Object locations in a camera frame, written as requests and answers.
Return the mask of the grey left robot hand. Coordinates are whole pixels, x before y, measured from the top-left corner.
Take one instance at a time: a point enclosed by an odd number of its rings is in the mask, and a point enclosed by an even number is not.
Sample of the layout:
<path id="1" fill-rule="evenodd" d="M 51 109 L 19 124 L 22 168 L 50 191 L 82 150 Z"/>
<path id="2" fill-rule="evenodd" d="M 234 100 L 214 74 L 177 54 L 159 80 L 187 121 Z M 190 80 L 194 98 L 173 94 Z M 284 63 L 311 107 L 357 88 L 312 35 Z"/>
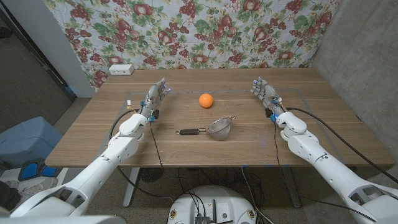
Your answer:
<path id="1" fill-rule="evenodd" d="M 153 84 L 144 98 L 139 114 L 149 119 L 153 112 L 160 108 L 162 101 L 170 91 L 171 89 L 167 88 L 165 78 L 162 78 L 157 83 Z"/>

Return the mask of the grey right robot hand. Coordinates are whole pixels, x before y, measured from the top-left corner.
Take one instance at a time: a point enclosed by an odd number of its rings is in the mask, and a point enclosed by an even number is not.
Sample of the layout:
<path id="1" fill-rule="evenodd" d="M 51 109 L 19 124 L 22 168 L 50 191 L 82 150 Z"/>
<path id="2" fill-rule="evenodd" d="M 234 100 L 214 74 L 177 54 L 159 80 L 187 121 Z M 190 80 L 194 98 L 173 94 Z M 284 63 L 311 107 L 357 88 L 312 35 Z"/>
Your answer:
<path id="1" fill-rule="evenodd" d="M 286 112 L 286 109 L 282 105 L 282 98 L 274 87 L 261 77 L 253 80 L 250 92 L 261 100 L 265 107 L 266 117 L 271 121 L 275 122 L 278 116 Z"/>

